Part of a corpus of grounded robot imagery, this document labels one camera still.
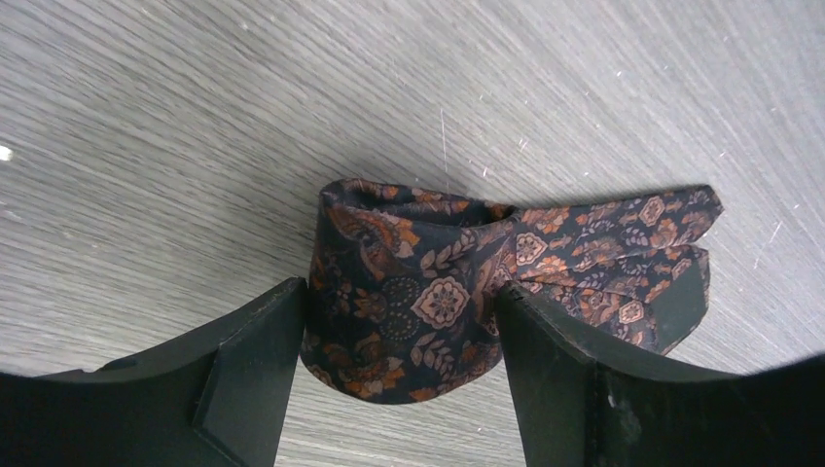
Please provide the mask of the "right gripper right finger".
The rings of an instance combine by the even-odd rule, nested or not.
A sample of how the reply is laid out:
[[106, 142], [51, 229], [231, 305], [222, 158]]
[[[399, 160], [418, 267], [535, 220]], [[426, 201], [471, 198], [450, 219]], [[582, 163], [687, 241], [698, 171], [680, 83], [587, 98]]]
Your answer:
[[824, 359], [750, 375], [614, 338], [517, 283], [495, 313], [530, 466], [820, 466]]

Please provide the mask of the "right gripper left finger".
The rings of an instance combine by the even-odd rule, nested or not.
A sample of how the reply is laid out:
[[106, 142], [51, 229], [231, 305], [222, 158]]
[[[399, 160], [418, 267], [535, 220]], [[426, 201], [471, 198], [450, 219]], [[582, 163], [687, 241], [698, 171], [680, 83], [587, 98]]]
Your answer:
[[93, 372], [1, 376], [5, 466], [271, 466], [304, 333], [287, 279]]

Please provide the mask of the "brown paisley tie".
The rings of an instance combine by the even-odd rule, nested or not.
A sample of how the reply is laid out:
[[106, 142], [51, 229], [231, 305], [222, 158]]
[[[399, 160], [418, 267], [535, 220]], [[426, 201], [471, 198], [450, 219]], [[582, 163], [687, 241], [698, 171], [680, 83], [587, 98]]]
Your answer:
[[501, 360], [493, 301], [508, 282], [665, 354], [709, 306], [699, 240], [709, 186], [523, 209], [362, 179], [319, 194], [300, 350], [326, 385], [374, 404], [424, 402]]

